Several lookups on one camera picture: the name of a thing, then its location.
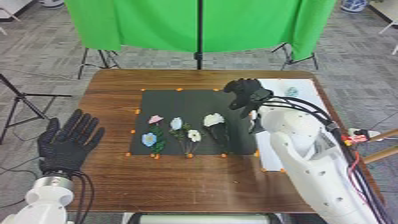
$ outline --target gray carpet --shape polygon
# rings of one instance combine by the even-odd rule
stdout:
[[[66,8],[48,10],[34,5],[21,15],[21,22],[0,23],[9,36],[0,35],[0,72],[25,92],[73,94],[73,99],[58,99],[53,103],[50,116],[62,121],[76,108],[87,84],[96,72],[87,68],[83,80],[76,80],[78,64],[83,48],[74,33]],[[371,128],[376,122],[398,111],[398,56],[391,51],[398,43],[398,31],[391,29],[384,35],[378,31],[385,22],[373,12],[346,14],[336,8],[325,33],[318,42],[316,55],[320,70],[314,71],[311,61],[288,66],[288,70],[314,72],[332,105],[346,127]],[[236,53],[204,55],[204,69],[259,69],[279,70],[284,62],[282,52],[257,49]],[[193,69],[192,54],[124,47],[117,56],[122,68]],[[99,63],[96,52],[89,62]],[[44,106],[44,98],[32,101]],[[12,93],[0,88],[0,127],[10,109]],[[18,108],[16,120],[30,116],[26,108]],[[398,115],[373,128],[385,131],[396,128]],[[35,121],[18,126],[7,134],[0,146],[0,165],[14,166],[37,156],[34,138],[46,123]],[[396,144],[396,140],[371,143],[362,154]],[[23,167],[37,172],[37,161]],[[387,211],[398,220],[398,156],[391,156],[369,165],[378,186],[382,188]],[[0,176],[0,206],[18,201],[32,186],[28,174],[7,173]],[[23,204],[0,209],[0,220],[14,213]],[[117,223],[117,214],[92,214],[87,223]]]

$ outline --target black mat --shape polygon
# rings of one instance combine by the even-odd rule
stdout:
[[[240,110],[231,111],[227,105],[234,99],[234,95],[215,92],[211,90],[153,90],[142,93],[140,114],[135,121],[135,134],[130,151],[135,155],[149,155],[151,149],[142,144],[142,134],[147,133],[147,120],[153,115],[160,115],[165,119],[160,123],[163,136],[167,138],[163,155],[183,154],[181,146],[176,138],[169,134],[170,120],[181,117],[183,122],[192,125],[192,129],[206,134],[201,145],[195,150],[197,155],[217,155],[222,149],[215,144],[211,136],[202,128],[202,119],[208,114],[218,113],[225,118],[229,139],[231,139],[231,154],[250,155],[256,152],[256,140],[249,135],[249,119],[240,119]]]

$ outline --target wooden table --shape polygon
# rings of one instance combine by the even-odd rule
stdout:
[[[261,172],[254,156],[126,156],[140,107],[140,89],[222,89],[238,78],[313,79],[334,120],[337,114],[314,75],[300,71],[101,70],[80,108],[101,121],[106,135],[83,171],[96,185],[92,211],[311,213],[288,176]],[[378,191],[366,170],[368,180]]]

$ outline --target pink flower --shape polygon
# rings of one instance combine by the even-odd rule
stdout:
[[[163,117],[160,117],[158,115],[151,116],[151,119],[147,121],[149,124],[156,124],[160,121],[163,120]]]

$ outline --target tripod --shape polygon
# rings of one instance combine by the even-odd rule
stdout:
[[[14,104],[12,104],[12,107],[10,107],[10,112],[9,112],[9,117],[7,117],[7,121],[5,121],[5,126],[3,126],[3,132],[2,132],[2,136],[0,136],[0,145],[3,143],[3,137],[5,137],[5,133],[7,133],[7,129],[21,124],[25,124],[26,122],[37,120],[37,119],[46,119],[50,120],[48,116],[46,116],[46,111],[50,109],[50,106],[53,104],[53,100],[57,97],[71,97],[71,95],[53,95],[53,94],[30,94],[30,93],[21,93],[14,87],[14,85],[10,84],[7,78],[3,77],[3,75],[0,74],[0,81],[3,82],[3,85],[7,86],[7,88],[10,89],[10,91],[14,92],[16,94],[16,97],[14,97]],[[50,100],[50,103],[46,105],[46,108],[44,110],[41,111],[39,108],[35,107],[35,105],[32,104],[32,102],[28,101],[26,99],[26,96],[42,96],[42,97],[51,97],[51,100]],[[12,116],[14,116],[14,112],[16,112],[16,106],[18,106],[18,103],[25,103],[25,105],[28,106],[30,110],[34,111],[35,113],[35,117],[28,118],[26,120],[16,122],[10,124],[10,120],[12,120]]]

